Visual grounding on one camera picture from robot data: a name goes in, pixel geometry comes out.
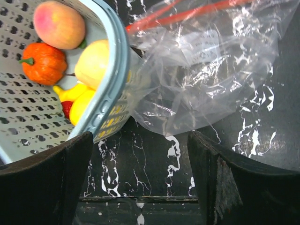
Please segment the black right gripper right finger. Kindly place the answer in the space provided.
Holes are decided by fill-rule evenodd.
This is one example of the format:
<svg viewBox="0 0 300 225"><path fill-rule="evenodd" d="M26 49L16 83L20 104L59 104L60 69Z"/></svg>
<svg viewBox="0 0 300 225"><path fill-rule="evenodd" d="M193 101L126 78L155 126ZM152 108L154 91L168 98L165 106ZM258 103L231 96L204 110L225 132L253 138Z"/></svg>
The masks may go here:
<svg viewBox="0 0 300 225"><path fill-rule="evenodd" d="M187 150L201 224L299 224L299 172L250 159L198 131L189 132Z"/></svg>

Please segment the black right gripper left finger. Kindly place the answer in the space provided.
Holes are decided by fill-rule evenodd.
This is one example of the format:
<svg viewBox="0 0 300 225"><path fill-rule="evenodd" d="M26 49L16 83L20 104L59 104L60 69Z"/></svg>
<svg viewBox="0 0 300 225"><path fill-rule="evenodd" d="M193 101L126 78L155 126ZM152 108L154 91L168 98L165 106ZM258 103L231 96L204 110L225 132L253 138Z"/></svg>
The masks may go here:
<svg viewBox="0 0 300 225"><path fill-rule="evenodd" d="M70 225L93 150L85 132L0 167L2 225Z"/></svg>

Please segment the red zipper clear bag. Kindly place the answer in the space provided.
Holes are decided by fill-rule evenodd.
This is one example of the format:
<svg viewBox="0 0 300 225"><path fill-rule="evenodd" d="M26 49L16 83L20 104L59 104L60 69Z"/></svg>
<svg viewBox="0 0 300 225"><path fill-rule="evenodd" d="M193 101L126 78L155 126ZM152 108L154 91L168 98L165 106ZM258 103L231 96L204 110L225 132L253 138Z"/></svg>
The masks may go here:
<svg viewBox="0 0 300 225"><path fill-rule="evenodd" d="M127 28L130 115L164 136L232 114L265 81L297 0L163 0Z"/></svg>

